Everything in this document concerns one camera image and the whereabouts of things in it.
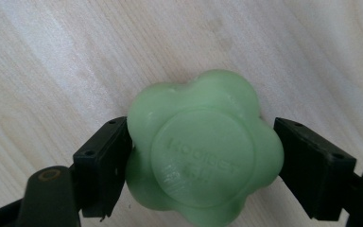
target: wood grain surface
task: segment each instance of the wood grain surface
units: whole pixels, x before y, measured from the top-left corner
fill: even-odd
[[[296,120],[363,172],[363,1],[0,0],[0,206],[26,180],[126,115],[155,82],[224,68],[258,93],[263,118]],[[309,219],[280,179],[247,198],[231,226],[344,226]],[[110,218],[83,226],[190,226],[127,188]]]

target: green object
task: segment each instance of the green object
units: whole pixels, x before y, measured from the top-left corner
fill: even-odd
[[[132,102],[128,124],[132,196],[197,226],[233,221],[246,197],[272,183],[283,165],[282,143],[260,119],[256,93],[230,71],[147,87]]]

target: tabletop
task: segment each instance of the tabletop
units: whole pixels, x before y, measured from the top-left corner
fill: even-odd
[[[363,1],[0,0],[0,206],[72,154],[156,82],[209,69],[245,77],[261,115],[318,132],[363,172]],[[231,226],[344,226],[309,219],[285,184],[248,196]],[[83,226],[191,226],[125,186],[112,216]]]

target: light wood surface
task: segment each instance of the light wood surface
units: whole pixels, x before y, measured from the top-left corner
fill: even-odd
[[[35,171],[69,166],[107,120],[154,82],[233,70],[263,118],[296,120],[363,171],[363,1],[0,0],[0,206]],[[232,226],[343,226],[308,219],[280,179]],[[127,188],[110,218],[83,226],[190,226],[139,205]]]

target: circular center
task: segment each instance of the circular center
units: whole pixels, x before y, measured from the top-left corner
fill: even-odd
[[[228,201],[250,179],[254,150],[250,134],[219,110],[182,112],[155,136],[151,164],[162,190],[194,207]]]

